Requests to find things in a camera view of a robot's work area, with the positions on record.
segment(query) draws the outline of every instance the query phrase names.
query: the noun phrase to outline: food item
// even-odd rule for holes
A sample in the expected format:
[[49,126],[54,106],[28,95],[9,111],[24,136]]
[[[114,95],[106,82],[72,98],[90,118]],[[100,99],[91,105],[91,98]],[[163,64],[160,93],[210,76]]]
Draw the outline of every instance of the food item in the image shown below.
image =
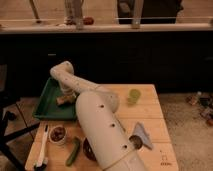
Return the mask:
[[85,25],[92,25],[94,23],[94,19],[92,17],[85,17],[83,22]]
[[66,135],[66,130],[63,126],[55,127],[50,133],[50,139],[53,142],[62,140]]
[[70,156],[66,160],[66,166],[71,166],[72,163],[75,161],[80,149],[81,140],[77,137],[74,137],[73,143],[75,146]]
[[56,98],[56,103],[58,106],[63,105],[65,103],[74,103],[76,100],[76,95],[75,93],[73,94],[69,94],[69,95],[63,95],[63,96],[59,96]]

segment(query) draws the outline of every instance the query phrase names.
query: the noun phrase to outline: wooden board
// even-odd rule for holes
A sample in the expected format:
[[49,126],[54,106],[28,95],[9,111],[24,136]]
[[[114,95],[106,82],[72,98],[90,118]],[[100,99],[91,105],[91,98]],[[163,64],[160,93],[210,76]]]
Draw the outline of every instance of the wooden board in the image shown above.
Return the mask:
[[[138,151],[148,171],[178,171],[176,157],[167,131],[165,120],[159,105],[158,97],[153,85],[104,85],[118,93],[120,106],[115,113],[126,130],[129,137],[132,134],[137,122],[144,125],[154,145],[153,150],[143,147]],[[136,105],[128,106],[126,98],[132,88],[140,89],[141,97]],[[90,161],[83,154],[82,148],[76,161],[71,167],[65,166],[65,161],[73,149],[72,139],[78,136],[82,142],[85,139],[84,133],[77,122],[67,121],[42,121],[35,141],[32,145],[29,157],[26,162],[26,170],[33,170],[41,148],[41,140],[45,125],[51,127],[62,124],[67,129],[67,141],[62,146],[47,142],[47,156],[49,157],[46,170],[70,170],[70,171],[100,171],[96,162]]]

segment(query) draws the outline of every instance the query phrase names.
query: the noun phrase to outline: green tray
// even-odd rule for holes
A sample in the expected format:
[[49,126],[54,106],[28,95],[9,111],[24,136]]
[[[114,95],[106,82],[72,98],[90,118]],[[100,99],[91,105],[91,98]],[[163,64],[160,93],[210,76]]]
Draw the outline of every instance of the green tray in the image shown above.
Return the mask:
[[56,98],[63,95],[59,84],[49,78],[42,91],[33,116],[43,120],[76,120],[75,103],[57,106]]

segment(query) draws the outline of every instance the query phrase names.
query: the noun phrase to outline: floor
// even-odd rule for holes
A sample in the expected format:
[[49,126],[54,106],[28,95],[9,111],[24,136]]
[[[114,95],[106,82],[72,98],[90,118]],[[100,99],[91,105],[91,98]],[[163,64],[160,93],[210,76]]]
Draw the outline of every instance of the floor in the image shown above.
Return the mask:
[[[200,116],[203,107],[199,104],[191,106],[186,98],[194,93],[158,94],[162,111],[167,123],[180,171],[212,171],[213,170],[213,127],[205,123]],[[25,114],[29,125],[37,123],[31,113],[38,98],[22,98],[18,103]],[[18,114],[15,106],[10,111]],[[21,117],[10,121],[7,133],[24,127]],[[17,158],[25,163],[32,138],[29,134],[8,143]],[[0,155],[0,171],[15,171],[13,165]]]
[[[0,0],[0,24],[11,26],[51,26],[64,22],[63,0],[34,0],[41,24],[36,24],[29,0]],[[96,25],[117,24],[117,0],[84,0],[83,15],[93,17]],[[177,23],[207,23],[213,18],[212,0],[182,0],[184,10],[177,16]]]

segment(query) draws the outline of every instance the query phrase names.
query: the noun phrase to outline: black cabinet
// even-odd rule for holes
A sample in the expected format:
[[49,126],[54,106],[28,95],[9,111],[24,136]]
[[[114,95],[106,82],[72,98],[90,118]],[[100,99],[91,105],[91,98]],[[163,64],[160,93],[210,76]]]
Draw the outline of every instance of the black cabinet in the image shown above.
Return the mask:
[[68,60],[97,83],[152,83],[158,92],[213,90],[213,32],[0,35],[8,85],[40,95],[52,66]]

